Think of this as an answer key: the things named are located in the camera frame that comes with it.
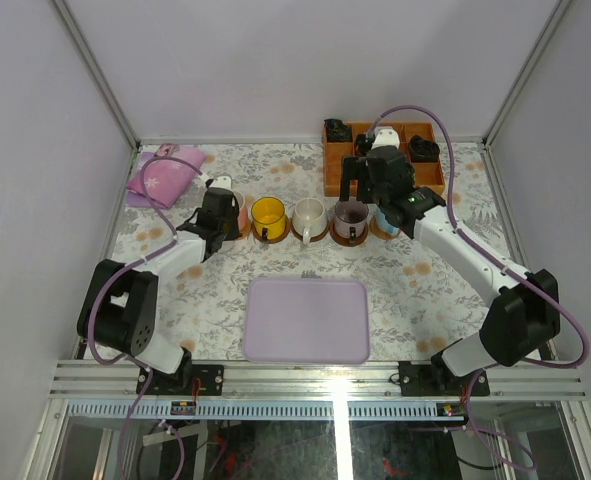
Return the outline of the grey purple ceramic mug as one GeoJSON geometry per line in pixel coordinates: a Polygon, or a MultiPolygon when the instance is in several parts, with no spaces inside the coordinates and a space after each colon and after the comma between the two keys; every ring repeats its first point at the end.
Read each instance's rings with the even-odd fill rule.
{"type": "Polygon", "coordinates": [[[333,224],[338,234],[348,238],[360,235],[367,226],[368,206],[356,199],[338,201],[334,207],[333,224]]]}

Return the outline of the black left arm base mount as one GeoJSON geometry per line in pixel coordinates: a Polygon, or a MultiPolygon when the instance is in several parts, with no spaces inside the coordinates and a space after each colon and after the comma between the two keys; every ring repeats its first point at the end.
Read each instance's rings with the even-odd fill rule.
{"type": "Polygon", "coordinates": [[[153,379],[145,395],[156,396],[220,396],[225,367],[221,364],[195,364],[192,353],[183,348],[183,357],[175,373],[154,370],[153,379]]]}

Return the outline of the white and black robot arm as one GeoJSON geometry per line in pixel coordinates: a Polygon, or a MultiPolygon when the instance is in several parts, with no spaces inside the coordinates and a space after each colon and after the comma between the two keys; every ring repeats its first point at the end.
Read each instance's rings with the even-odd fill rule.
{"type": "Polygon", "coordinates": [[[187,392],[194,371],[189,352],[155,331],[158,290],[208,260],[240,236],[239,203],[230,190],[210,187],[196,214],[176,228],[171,245],[131,265],[105,259],[95,267],[77,322],[93,355],[99,345],[159,372],[172,394],[187,392]]]}
{"type": "Polygon", "coordinates": [[[433,387],[453,394],[470,373],[493,364],[512,366],[560,331],[555,277],[532,273],[500,259],[470,230],[456,224],[446,201],[414,184],[414,169],[394,146],[376,147],[364,157],[342,160],[340,197],[357,188],[357,200],[374,204],[386,221],[430,248],[466,280],[488,312],[480,330],[434,355],[433,387]]]}

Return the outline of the yellow ceramic mug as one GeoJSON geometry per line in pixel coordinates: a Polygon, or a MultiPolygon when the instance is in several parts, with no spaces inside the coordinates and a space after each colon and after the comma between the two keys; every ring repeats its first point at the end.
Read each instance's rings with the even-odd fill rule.
{"type": "Polygon", "coordinates": [[[259,232],[268,230],[268,238],[278,237],[284,230],[287,218],[284,204],[274,197],[258,199],[251,208],[252,222],[259,232]]]}

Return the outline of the dark wooden grooved coaster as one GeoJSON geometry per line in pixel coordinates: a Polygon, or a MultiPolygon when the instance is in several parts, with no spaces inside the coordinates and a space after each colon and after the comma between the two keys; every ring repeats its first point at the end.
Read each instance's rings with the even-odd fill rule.
{"type": "Polygon", "coordinates": [[[366,226],[360,235],[349,236],[348,238],[341,236],[335,230],[335,225],[330,224],[330,235],[335,243],[342,247],[352,248],[363,244],[369,234],[369,227],[366,226]]]}
{"type": "MultiPolygon", "coordinates": [[[[331,226],[330,221],[327,221],[325,229],[319,235],[316,235],[316,236],[311,237],[310,240],[309,240],[309,244],[316,243],[316,242],[319,242],[322,239],[324,239],[326,237],[326,235],[329,233],[330,226],[331,226]]],[[[296,231],[296,229],[294,228],[292,222],[290,224],[290,232],[295,236],[295,238],[298,241],[304,243],[303,235],[301,235],[300,233],[298,233],[296,231]]]]}
{"type": "Polygon", "coordinates": [[[259,232],[256,228],[255,223],[254,222],[251,223],[251,232],[252,232],[254,238],[263,245],[280,243],[281,241],[283,241],[284,239],[287,238],[290,231],[291,231],[291,221],[290,221],[289,217],[287,217],[285,220],[284,230],[281,232],[281,234],[278,237],[276,237],[274,239],[268,238],[268,230],[266,228],[264,228],[262,230],[262,232],[259,232]]]}

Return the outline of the light bamboo coaster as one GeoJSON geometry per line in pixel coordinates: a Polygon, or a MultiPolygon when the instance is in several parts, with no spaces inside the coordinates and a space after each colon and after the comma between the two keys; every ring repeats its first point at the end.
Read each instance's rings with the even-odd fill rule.
{"type": "Polygon", "coordinates": [[[240,230],[240,235],[238,236],[238,240],[245,239],[250,234],[251,229],[252,229],[252,223],[249,222],[240,230]]]}
{"type": "Polygon", "coordinates": [[[389,234],[383,230],[381,230],[377,224],[376,218],[372,217],[370,222],[369,222],[369,228],[370,231],[378,238],[384,240],[384,241],[390,241],[393,240],[395,238],[398,238],[400,233],[397,232],[396,234],[389,234]]]}

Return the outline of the pink ceramic mug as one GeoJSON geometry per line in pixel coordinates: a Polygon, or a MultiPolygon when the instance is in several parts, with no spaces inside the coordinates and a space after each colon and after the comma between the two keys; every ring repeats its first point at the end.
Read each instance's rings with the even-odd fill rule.
{"type": "Polygon", "coordinates": [[[239,213],[237,217],[238,229],[241,233],[243,233],[249,225],[246,199],[245,196],[238,191],[235,191],[234,195],[239,206],[239,213]]]}

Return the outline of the white ceramic mug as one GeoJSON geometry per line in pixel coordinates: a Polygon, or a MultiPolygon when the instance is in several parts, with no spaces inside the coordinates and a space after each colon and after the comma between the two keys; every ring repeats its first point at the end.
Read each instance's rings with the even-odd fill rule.
{"type": "Polygon", "coordinates": [[[305,198],[295,205],[292,224],[303,235],[304,245],[308,245],[311,237],[325,229],[327,221],[326,208],[320,200],[305,198]]]}

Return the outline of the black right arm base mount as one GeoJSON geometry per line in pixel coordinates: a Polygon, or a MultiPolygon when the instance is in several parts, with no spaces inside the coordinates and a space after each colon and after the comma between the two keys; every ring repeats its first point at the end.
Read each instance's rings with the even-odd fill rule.
{"type": "Polygon", "coordinates": [[[427,398],[458,396],[489,397],[490,387],[485,372],[472,383],[474,374],[454,376],[443,364],[441,355],[437,362],[399,361],[397,384],[403,397],[427,398]]]}

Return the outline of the light blue ceramic mug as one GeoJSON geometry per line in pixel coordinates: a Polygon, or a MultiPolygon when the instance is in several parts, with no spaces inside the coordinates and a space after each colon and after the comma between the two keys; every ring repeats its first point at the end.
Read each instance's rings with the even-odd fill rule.
{"type": "Polygon", "coordinates": [[[375,212],[376,225],[381,232],[389,236],[396,236],[399,234],[399,229],[391,225],[382,212],[381,209],[377,209],[375,212]]]}

